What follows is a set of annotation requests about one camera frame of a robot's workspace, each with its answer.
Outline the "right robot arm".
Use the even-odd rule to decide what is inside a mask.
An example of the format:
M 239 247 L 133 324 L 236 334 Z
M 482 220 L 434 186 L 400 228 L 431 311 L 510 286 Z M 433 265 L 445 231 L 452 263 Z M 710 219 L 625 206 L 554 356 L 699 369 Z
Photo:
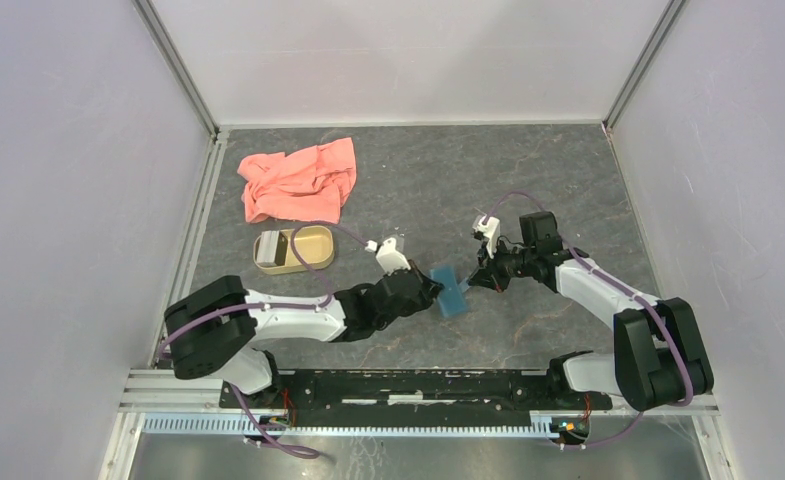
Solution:
M 519 223 L 522 240 L 511 244 L 497 218 L 476 218 L 481 246 L 468 284 L 504 292 L 514 279 L 533 279 L 582 306 L 612 335 L 609 354 L 580 351 L 550 361 L 545 392 L 553 405 L 570 408 L 596 392 L 644 412 L 712 391 L 714 374 L 687 301 L 660 299 L 617 279 L 562 239 L 551 212 L 523 215 Z

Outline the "blue card holder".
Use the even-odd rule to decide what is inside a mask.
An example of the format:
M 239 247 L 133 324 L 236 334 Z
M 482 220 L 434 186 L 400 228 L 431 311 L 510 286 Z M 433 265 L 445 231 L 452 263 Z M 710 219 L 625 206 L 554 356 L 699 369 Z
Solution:
M 439 310 L 444 318 L 451 318 L 469 311 L 465 299 L 468 285 L 457 278 L 456 270 L 451 265 L 441 265 L 429 271 L 429 277 L 439 283 L 442 289 L 437 296 Z

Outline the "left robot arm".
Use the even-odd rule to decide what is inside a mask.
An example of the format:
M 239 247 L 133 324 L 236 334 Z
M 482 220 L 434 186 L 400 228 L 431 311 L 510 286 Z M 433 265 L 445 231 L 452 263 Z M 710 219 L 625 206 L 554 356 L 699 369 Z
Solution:
M 282 394 L 276 361 L 255 341 L 367 339 L 399 318 L 429 309 L 445 287 L 416 265 L 322 297 L 273 296 L 223 276 L 170 305 L 163 314 L 166 353 L 180 380 L 218 378 L 258 407 Z

